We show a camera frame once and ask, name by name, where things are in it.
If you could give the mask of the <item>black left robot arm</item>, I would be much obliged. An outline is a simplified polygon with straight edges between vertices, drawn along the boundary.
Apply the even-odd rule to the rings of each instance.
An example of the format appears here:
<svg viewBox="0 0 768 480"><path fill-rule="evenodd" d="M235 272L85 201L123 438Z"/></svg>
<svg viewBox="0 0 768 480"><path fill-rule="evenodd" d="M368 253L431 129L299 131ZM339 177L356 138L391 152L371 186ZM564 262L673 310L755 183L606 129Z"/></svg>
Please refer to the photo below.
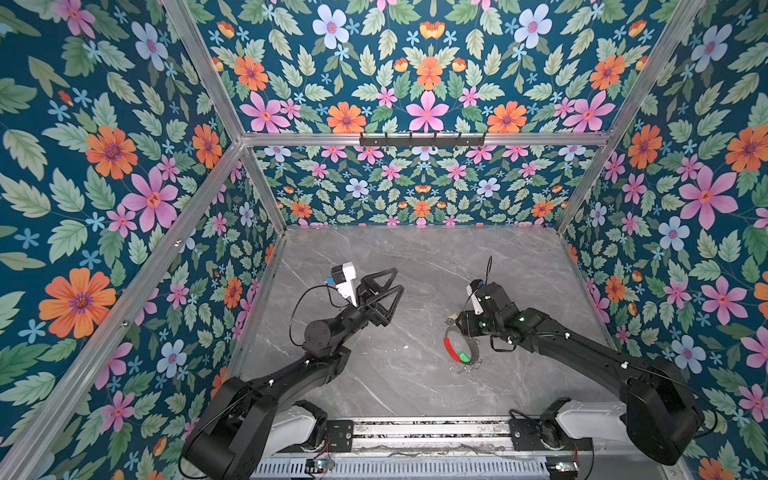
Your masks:
<svg viewBox="0 0 768 480"><path fill-rule="evenodd" d="M201 479L248 479L286 448L326 448L328 415L304 397L341 375L351 356L345 344L358 331L390 324L404 293L397 275L391 268L356 280L351 263L334 267L324 288L346 305L306 326L300 359L261 378L227 379L186 438L180 465L196 468Z"/></svg>

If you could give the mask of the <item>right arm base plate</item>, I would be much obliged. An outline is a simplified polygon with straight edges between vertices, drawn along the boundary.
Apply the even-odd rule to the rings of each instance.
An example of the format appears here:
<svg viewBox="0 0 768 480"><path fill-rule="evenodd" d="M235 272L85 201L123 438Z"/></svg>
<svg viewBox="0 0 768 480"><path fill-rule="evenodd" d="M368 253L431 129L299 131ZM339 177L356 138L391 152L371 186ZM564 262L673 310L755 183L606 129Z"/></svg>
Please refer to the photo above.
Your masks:
<svg viewBox="0 0 768 480"><path fill-rule="evenodd" d="M513 447L519 452L589 453L593 447L591 439L572 439L550 421L516 417L508 426Z"/></svg>

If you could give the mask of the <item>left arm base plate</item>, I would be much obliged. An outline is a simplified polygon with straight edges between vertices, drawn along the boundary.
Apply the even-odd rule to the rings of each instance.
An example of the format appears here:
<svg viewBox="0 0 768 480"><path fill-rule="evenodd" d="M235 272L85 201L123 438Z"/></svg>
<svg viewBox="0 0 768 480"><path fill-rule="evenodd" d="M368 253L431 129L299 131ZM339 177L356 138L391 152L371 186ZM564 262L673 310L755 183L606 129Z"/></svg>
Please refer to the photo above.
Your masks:
<svg viewBox="0 0 768 480"><path fill-rule="evenodd" d="M354 430L355 423L352 420L328 420L316 427L307 441L290 445L280 450L280 453L317 454L326 450L331 453L348 453L352 451Z"/></svg>

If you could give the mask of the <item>silver keyring with red grip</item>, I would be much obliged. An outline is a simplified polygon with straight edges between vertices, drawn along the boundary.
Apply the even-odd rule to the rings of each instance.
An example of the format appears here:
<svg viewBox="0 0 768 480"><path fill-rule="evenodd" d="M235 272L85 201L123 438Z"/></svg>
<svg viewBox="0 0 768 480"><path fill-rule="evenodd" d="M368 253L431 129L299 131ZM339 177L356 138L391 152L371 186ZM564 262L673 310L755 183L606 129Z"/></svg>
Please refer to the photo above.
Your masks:
<svg viewBox="0 0 768 480"><path fill-rule="evenodd" d="M450 316L446 319L443 346L450 359L467 371L480 367L482 361L478 341L460 330L456 316ZM471 362L462 363L459 359L460 352L465 352L471 358Z"/></svg>

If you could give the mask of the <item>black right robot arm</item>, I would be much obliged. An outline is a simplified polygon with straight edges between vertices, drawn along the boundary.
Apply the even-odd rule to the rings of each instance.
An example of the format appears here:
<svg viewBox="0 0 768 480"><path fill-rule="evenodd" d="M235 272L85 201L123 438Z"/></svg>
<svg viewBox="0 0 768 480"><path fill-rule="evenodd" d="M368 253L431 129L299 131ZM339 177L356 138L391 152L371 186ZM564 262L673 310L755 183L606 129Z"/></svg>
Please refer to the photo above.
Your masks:
<svg viewBox="0 0 768 480"><path fill-rule="evenodd" d="M455 325L471 346L487 336L554 359L611 392L625 405L619 415L628 440L651 460L674 465L704 424L695 392L672 362L642 360L619 353L567 328L550 315L519 309L497 283L473 280L467 286L471 306Z"/></svg>

